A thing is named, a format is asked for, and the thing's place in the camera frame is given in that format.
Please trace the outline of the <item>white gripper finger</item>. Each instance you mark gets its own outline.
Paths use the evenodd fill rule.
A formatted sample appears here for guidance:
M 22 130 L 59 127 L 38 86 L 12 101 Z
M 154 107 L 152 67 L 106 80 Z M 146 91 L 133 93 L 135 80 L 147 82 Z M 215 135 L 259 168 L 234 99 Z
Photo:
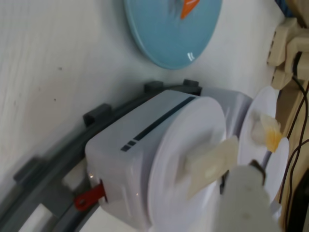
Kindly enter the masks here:
M 280 232 L 270 209 L 260 166 L 237 166 L 229 172 L 218 217 L 216 232 Z

